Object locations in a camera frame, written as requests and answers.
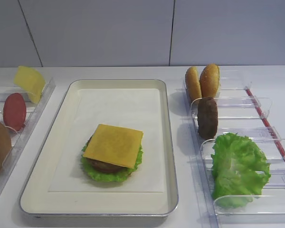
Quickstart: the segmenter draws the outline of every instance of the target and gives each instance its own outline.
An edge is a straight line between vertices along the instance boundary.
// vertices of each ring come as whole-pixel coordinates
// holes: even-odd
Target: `white wall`
[[[17,0],[0,0],[0,67],[27,65],[40,61]]]
[[[285,0],[19,2],[0,0],[0,67],[285,65]]]
[[[43,66],[167,66],[173,0],[20,0]]]
[[[285,0],[176,0],[171,65],[285,65]]]

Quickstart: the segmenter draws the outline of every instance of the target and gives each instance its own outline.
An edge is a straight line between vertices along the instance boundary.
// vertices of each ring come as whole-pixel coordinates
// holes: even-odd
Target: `sesame bun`
[[[187,70],[185,74],[185,83],[191,102],[193,102],[195,99],[201,98],[199,74],[195,66],[191,66]]]
[[[219,89],[219,67],[213,63],[207,65],[200,74],[199,83],[203,97],[215,97]]]

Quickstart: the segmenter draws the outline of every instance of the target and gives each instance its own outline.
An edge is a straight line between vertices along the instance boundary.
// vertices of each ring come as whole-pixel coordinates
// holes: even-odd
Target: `tray rim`
[[[33,173],[33,170],[37,164],[37,161],[39,159],[41,151],[42,151],[42,149],[43,149],[43,147],[47,141],[49,133],[51,132],[51,130],[53,128],[54,122],[57,119],[57,116],[59,114],[59,111],[61,109],[62,104],[64,103],[66,95],[68,94],[71,86],[74,83],[79,82],[79,81],[159,81],[160,83],[162,83],[164,85],[163,91],[164,91],[164,95],[166,98],[167,114],[168,114],[168,116],[167,116],[168,117],[168,126],[167,127],[169,128],[169,132],[170,132],[169,141],[171,142],[171,159],[172,159],[172,163],[173,163],[172,172],[173,172],[173,175],[175,176],[175,192],[176,192],[175,205],[173,205],[169,211],[167,211],[165,213],[158,213],[158,214],[152,214],[152,213],[76,213],[76,214],[74,214],[74,213],[31,213],[31,212],[27,212],[23,209],[23,207],[21,205],[21,199],[22,199],[24,190],[26,189],[26,186],[28,184],[28,181],[29,181],[29,179]],[[112,217],[119,217],[119,218],[120,217],[165,218],[168,215],[170,215],[173,211],[176,210],[176,208],[179,204],[179,190],[178,190],[178,182],[177,182],[177,174],[176,174],[176,166],[175,166],[175,156],[174,156],[172,134],[171,134],[171,121],[170,121],[170,111],[169,111],[169,102],[168,102],[168,94],[167,94],[166,83],[163,80],[156,79],[156,78],[154,78],[154,79],[78,79],[78,80],[75,80],[72,83],[70,83],[67,90],[65,91],[65,94],[63,95],[63,97],[61,99],[61,102],[60,102],[60,104],[56,110],[55,116],[54,116],[53,120],[51,121],[50,127],[47,130],[47,133],[46,133],[46,135],[42,141],[42,144],[38,150],[38,153],[37,153],[37,155],[33,161],[33,165],[31,166],[31,168],[28,172],[28,175],[27,175],[25,182],[21,188],[21,191],[20,191],[20,194],[19,194],[17,201],[18,201],[18,206],[19,206],[22,213],[29,215],[29,216],[34,216],[37,218],[40,218],[40,217],[65,217],[65,216],[67,216],[67,217],[109,217],[109,218],[112,218]]]

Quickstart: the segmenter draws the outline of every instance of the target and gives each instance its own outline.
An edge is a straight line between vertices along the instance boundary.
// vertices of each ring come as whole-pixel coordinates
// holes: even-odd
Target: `sausage patty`
[[[203,139],[213,139],[218,131],[218,106],[212,97],[200,99],[198,105],[198,133]]]

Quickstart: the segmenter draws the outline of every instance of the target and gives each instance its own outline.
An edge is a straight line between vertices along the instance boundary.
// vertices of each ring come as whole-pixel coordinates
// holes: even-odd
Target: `yellow cheese slice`
[[[83,156],[113,165],[134,168],[142,136],[141,131],[100,124]]]
[[[34,104],[39,102],[45,83],[43,76],[38,71],[27,66],[19,66],[14,77],[14,84],[24,89]]]

